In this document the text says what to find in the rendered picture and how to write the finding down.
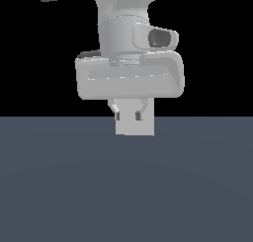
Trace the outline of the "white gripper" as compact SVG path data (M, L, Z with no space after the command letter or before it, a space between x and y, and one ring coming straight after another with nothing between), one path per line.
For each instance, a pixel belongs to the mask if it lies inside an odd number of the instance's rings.
M178 98L184 92L183 60L175 51L145 53L136 66L111 67L108 58L75 60L77 92L83 100L108 100L120 120L120 109L110 99L140 99L142 108L135 120L143 121L148 98Z

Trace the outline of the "grey rectangular block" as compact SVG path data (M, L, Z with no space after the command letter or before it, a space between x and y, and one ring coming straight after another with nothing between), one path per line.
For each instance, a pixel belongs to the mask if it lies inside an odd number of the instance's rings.
M142 108L140 99L115 99L120 109L120 120L116 121L116 134L154 135L154 99L148 98L143 121L135 120L135 111Z

